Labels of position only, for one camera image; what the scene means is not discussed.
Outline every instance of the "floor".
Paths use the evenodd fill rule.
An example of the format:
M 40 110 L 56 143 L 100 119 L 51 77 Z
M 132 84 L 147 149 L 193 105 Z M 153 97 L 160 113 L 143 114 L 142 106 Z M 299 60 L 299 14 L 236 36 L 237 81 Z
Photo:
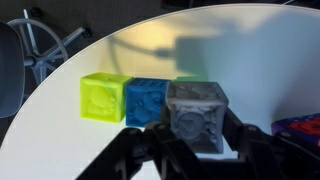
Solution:
M 275 0 L 200 0 L 197 6 L 240 2 L 273 3 Z M 49 25 L 61 38 L 73 32 L 76 28 L 88 27 L 92 31 L 91 38 L 80 37 L 67 47 L 69 57 L 79 52 L 98 39 L 116 32 L 124 27 L 162 14 L 170 13 L 179 8 L 161 6 L 162 0 L 0 0 L 0 20 L 7 22 L 23 17 L 22 9 L 39 7 L 43 17 L 39 20 Z M 316 1 L 303 1 L 295 3 L 300 6 L 313 6 L 318 8 Z M 26 91 L 31 93 L 35 88 L 32 79 L 26 80 Z M 9 128 L 12 117 L 0 119 L 0 144 Z

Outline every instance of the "gray cube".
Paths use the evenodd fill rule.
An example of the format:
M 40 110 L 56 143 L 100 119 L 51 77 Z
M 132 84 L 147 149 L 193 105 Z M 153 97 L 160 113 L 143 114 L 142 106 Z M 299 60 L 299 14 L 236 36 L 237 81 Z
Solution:
M 222 153 L 228 98 L 216 82 L 170 82 L 166 102 L 171 130 L 195 153 Z

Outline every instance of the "embossed block face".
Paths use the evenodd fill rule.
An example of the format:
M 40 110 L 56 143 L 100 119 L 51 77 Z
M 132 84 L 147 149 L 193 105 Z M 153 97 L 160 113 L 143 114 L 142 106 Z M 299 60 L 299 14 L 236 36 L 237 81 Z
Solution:
M 169 80 L 135 78 L 127 85 L 126 125 L 144 127 L 159 121 Z
M 166 94 L 171 129 L 198 153 L 222 153 L 228 99 L 218 83 L 171 82 Z
M 95 73 L 81 78 L 81 117 L 121 122 L 125 114 L 125 85 L 129 76 Z

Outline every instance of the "chair leg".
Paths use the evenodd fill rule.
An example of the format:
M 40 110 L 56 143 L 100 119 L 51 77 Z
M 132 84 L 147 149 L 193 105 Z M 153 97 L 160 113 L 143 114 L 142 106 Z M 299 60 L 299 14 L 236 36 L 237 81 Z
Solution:
M 75 30 L 73 33 L 71 33 L 69 36 L 65 37 L 62 40 L 62 43 L 64 46 L 67 46 L 68 44 L 70 44 L 72 41 L 74 41 L 77 37 L 79 37 L 83 32 L 85 31 L 84 28 L 78 28 L 77 30 Z M 59 52 L 59 47 L 58 45 L 54 45 L 52 46 L 50 49 L 48 49 L 47 51 L 45 51 L 42 56 L 53 56 L 55 54 L 57 54 Z
M 29 14 L 28 11 L 26 9 L 23 10 L 23 14 L 24 17 L 26 19 L 29 19 Z M 31 42 L 31 46 L 33 48 L 33 52 L 35 52 L 36 54 L 39 55 L 39 50 L 38 50 L 38 46 L 36 43 L 36 39 L 34 38 L 34 34 L 33 34 L 33 30 L 30 24 L 27 24 L 27 28 L 28 28 L 28 33 L 29 33 L 29 37 L 30 37 L 30 42 Z

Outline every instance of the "chair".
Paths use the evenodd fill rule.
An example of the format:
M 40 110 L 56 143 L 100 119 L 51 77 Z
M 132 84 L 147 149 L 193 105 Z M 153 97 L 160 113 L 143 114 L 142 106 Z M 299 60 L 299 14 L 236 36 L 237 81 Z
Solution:
M 19 35 L 0 22 L 0 118 L 21 106 L 24 92 L 24 61 Z
M 31 8 L 30 12 L 31 15 L 36 17 L 40 17 L 42 15 L 41 9 L 36 7 Z M 63 40 L 60 40 L 60 38 L 48 26 L 39 21 L 29 19 L 29 10 L 24 9 L 23 14 L 24 18 L 12 20 L 8 22 L 8 24 L 14 27 L 20 34 L 20 38 L 23 43 L 24 57 L 28 62 L 25 65 L 31 67 L 36 84 L 39 85 L 47 77 L 48 70 L 54 71 L 56 69 L 56 67 L 52 65 L 53 62 L 57 59 L 63 59 L 63 61 L 68 59 L 65 46 L 70 44 L 80 35 L 83 35 L 84 37 L 91 37 L 91 31 L 80 27 Z M 34 26 L 48 33 L 54 39 L 56 45 L 44 52 L 40 52 L 34 35 L 35 33 L 33 31 Z
M 41 12 L 39 9 L 33 8 L 33 10 L 36 10 L 36 14 Z M 25 18 L 8 23 L 0 21 L 0 118 L 15 114 L 23 98 L 27 97 L 24 94 L 26 66 L 32 69 L 36 84 L 39 85 L 47 77 L 47 70 L 56 69 L 52 64 L 55 60 L 68 60 L 66 45 L 81 34 L 84 37 L 91 36 L 90 30 L 78 28 L 65 39 L 60 40 L 48 26 L 29 19 L 28 10 L 23 11 Z M 49 34 L 55 45 L 40 52 L 33 32 L 34 27 Z

